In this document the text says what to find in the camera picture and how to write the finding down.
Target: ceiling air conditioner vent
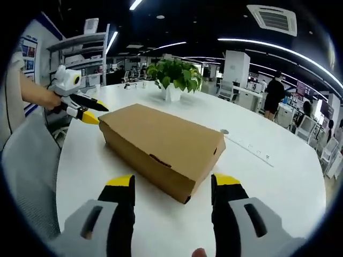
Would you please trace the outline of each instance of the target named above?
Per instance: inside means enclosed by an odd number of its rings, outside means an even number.
[[[296,16],[294,12],[264,5],[247,5],[247,8],[260,28],[297,36]]]

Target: white shelf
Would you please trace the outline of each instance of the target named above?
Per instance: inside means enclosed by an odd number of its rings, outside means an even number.
[[[105,36],[106,32],[74,36],[69,39],[59,41],[59,43],[53,44],[52,46],[49,46],[47,49],[51,52],[54,52],[68,47],[77,46],[79,44],[94,43],[99,41],[103,42]]]
[[[75,62],[75,63],[70,63],[70,64],[65,64],[65,67],[67,69],[72,69],[77,67],[78,69],[83,69],[86,67],[92,67],[92,66],[97,66],[97,65],[102,65],[103,58],[96,58],[96,59],[88,59],[88,60],[83,60],[80,62]]]
[[[102,52],[103,46],[101,47],[88,47],[88,48],[82,48],[79,50],[74,50],[71,52],[66,52],[63,55],[65,57],[73,56],[73,55],[81,55],[81,54],[89,54],[90,52]]]

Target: office desk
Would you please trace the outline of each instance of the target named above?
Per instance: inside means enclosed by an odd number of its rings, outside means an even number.
[[[233,86],[235,90],[240,91],[238,101],[235,103],[253,112],[258,112],[261,108],[262,94],[258,94],[254,91],[248,90],[247,88]]]
[[[140,103],[214,130],[228,130],[226,150],[212,172],[239,179],[249,196],[261,199],[282,218],[283,228],[292,237],[309,236],[321,219],[326,197],[317,155],[277,124],[201,92],[184,93],[179,102],[166,103],[154,81],[146,89],[105,86],[99,99],[110,111]],[[261,155],[268,154],[270,165],[246,150],[248,144]],[[136,176],[132,256],[191,256],[199,247],[215,256],[210,176],[183,205],[125,165],[105,145],[98,126],[75,119],[66,135],[57,174],[61,230],[69,215],[87,200],[98,198],[108,180],[127,174]]]

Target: green plant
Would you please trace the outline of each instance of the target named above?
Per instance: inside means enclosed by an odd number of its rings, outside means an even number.
[[[203,81],[198,68],[179,60],[162,59],[157,64],[149,65],[147,74],[155,80],[158,86],[162,84],[167,89],[171,83],[174,83],[176,88],[182,91],[187,88],[188,92],[198,90]]]

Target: shelving unit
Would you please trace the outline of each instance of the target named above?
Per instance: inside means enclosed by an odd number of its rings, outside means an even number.
[[[74,36],[69,39],[61,40],[59,41],[59,43],[49,46],[47,50],[50,51],[50,63],[49,63],[50,80],[51,80],[51,75],[56,72],[56,69],[51,69],[51,57],[52,57],[53,52],[58,51],[59,65],[64,64],[66,57],[70,57],[74,55],[81,55],[81,54],[89,54],[93,52],[101,52],[102,53],[101,58],[86,59],[79,62],[66,64],[65,66],[66,68],[69,68],[69,69],[80,70],[87,67],[102,65],[102,83],[103,83],[103,86],[105,86],[106,85],[106,47],[107,47],[107,41],[108,41],[108,32],[109,32],[109,24],[107,24],[106,32]],[[91,46],[91,47],[85,46],[86,44],[90,44],[90,43],[102,44],[102,45]],[[81,44],[83,45],[84,48],[69,51],[69,52],[63,52],[64,49],[78,46]]]

